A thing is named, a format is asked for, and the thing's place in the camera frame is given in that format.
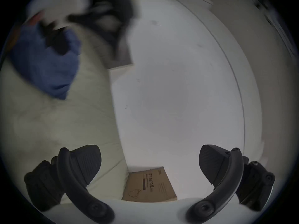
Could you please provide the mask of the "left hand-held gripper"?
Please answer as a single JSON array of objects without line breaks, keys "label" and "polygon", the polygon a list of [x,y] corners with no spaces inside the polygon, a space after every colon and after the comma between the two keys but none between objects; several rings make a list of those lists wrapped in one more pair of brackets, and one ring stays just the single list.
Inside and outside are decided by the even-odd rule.
[{"label": "left hand-held gripper", "polygon": [[31,0],[26,6],[26,17],[42,12],[39,28],[46,47],[53,48],[58,55],[80,55],[81,41],[76,32],[66,26],[57,28],[56,19],[83,13],[88,5],[88,0]]}]

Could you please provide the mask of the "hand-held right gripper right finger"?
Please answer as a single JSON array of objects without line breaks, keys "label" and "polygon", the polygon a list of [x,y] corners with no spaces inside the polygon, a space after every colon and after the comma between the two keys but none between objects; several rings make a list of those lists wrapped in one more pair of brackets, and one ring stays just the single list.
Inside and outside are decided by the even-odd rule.
[{"label": "hand-held right gripper right finger", "polygon": [[275,175],[258,161],[249,162],[239,148],[231,151],[216,145],[203,145],[199,166],[214,190],[193,204],[186,213],[189,223],[204,223],[218,214],[236,194],[239,204],[260,212],[266,206]]}]

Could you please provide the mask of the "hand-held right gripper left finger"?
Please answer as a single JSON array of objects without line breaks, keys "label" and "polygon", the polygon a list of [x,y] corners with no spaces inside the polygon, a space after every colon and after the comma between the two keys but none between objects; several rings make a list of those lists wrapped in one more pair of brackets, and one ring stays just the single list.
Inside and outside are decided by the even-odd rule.
[{"label": "hand-held right gripper left finger", "polygon": [[87,190],[101,167],[101,152],[96,145],[85,145],[73,151],[63,147],[51,162],[43,160],[24,176],[32,204],[41,212],[61,204],[64,194],[89,219],[109,224],[115,214],[106,203]]}]

